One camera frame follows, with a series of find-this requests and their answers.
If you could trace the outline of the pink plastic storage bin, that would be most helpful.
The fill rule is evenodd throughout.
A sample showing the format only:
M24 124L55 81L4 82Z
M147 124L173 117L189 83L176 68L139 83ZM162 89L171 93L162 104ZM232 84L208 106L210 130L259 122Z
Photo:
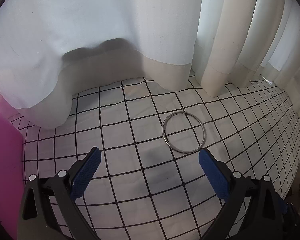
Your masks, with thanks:
M0 239L17 239L23 196L23 136L0 112Z

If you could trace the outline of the white sheer curtain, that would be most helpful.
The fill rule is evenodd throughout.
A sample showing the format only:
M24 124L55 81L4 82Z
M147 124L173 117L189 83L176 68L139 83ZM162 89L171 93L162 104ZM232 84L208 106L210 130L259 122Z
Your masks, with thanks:
M263 74L300 116L300 0L0 0L0 94L43 128L75 93L190 71L211 97Z

